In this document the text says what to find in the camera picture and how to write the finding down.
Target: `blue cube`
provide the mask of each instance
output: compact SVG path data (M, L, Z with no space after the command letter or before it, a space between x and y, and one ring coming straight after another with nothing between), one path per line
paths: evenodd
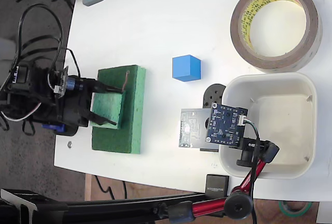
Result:
M173 76L180 81L201 79L201 60L192 55L173 58Z

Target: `white table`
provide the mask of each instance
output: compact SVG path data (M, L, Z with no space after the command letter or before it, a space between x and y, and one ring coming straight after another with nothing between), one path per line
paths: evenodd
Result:
M239 0L104 0L86 7L76 0L68 47L82 76L96 78L101 68L138 64L147 69L141 154L94 151L91 128L73 137L57 136L54 165L70 170L179 190L204 192L206 174L227 175L218 154L178 148L181 108L200 108L213 83L258 70L244 62L230 39L229 24ZM294 180L258 179L256 198L332 201L332 1L314 0L323 22L323 40L301 73L318 93L316 157ZM202 79L172 79L172 57L192 54L202 60ZM67 57L75 73L72 58ZM229 189L241 178L230 178Z

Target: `small black box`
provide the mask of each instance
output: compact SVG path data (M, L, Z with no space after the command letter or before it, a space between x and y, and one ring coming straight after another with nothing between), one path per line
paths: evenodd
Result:
M224 198L227 196L229 176L207 175L205 184L205 196L208 200ZM223 217L224 212L210 214L214 217Z

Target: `red metal rod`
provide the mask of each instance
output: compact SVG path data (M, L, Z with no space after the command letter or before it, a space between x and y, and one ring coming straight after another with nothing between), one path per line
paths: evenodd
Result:
M263 170L264 166L266 165L266 162L258 160L257 168L256 168L256 178L259 176L261 171ZM250 189L250 177L251 177L251 171L247 174L245 179L241 182L240 186L236 187L236 189L240 189L241 191L248 192Z
M257 168L256 168L256 178L259 176L261 171L263 170L266 162L258 160ZM241 182L240 186L234 187L232 192L235 190L241 190L242 192L248 192L250 189L250 177L251 171L247 174L245 179ZM226 198L197 202L192 204L192 213L195 217L199 217L202 215L208 215L215 212L219 212L224 210Z
M197 202L192 204L192 213L195 217L208 215L224 210L226 198Z

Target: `yellow label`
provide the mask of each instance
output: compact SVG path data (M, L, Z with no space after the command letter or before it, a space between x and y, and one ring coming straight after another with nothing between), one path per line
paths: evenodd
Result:
M252 0L245 9L241 18L241 32L244 41L250 46L251 49L253 49L253 45L250 40L250 27L254 16L259 12L260 9L263 8L263 6L267 5L268 3L276 1L280 0ZM301 6L301 4L297 0L285 0L285 1L290 1Z

